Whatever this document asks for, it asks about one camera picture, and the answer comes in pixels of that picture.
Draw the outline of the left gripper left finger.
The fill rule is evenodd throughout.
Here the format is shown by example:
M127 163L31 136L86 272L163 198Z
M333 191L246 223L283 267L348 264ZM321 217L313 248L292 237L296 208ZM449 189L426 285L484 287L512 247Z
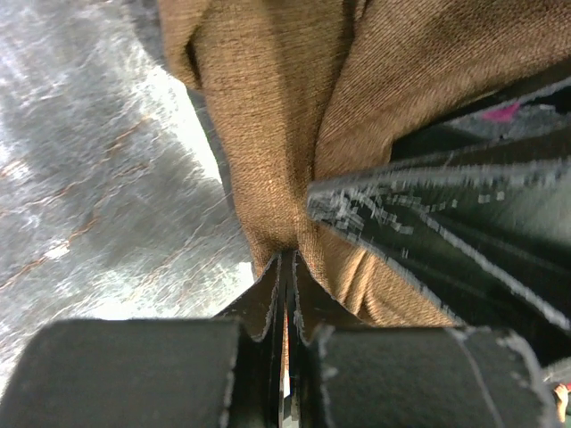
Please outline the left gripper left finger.
M218 316L70 319L39 330L1 401L4 427L279 427L284 259Z

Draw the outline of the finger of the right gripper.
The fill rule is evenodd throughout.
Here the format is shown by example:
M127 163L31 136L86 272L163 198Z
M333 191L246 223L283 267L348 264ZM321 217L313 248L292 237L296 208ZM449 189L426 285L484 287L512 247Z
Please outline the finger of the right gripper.
M387 165L312 183L310 217L446 314L570 354L570 63L399 140Z

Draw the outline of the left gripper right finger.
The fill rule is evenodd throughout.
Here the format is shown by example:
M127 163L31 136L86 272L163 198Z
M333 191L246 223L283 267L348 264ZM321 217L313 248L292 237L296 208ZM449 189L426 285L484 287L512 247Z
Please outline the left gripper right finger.
M487 326L364 325L285 257L291 414L302 427L556 427L530 345Z

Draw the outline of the brown cloth napkin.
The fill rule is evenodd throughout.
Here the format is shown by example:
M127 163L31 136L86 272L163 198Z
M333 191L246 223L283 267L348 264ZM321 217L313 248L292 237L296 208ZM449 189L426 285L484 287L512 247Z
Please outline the brown cloth napkin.
M449 317L310 221L308 184L570 55L567 1L161 1L171 72L205 98L255 267L287 248L374 325Z

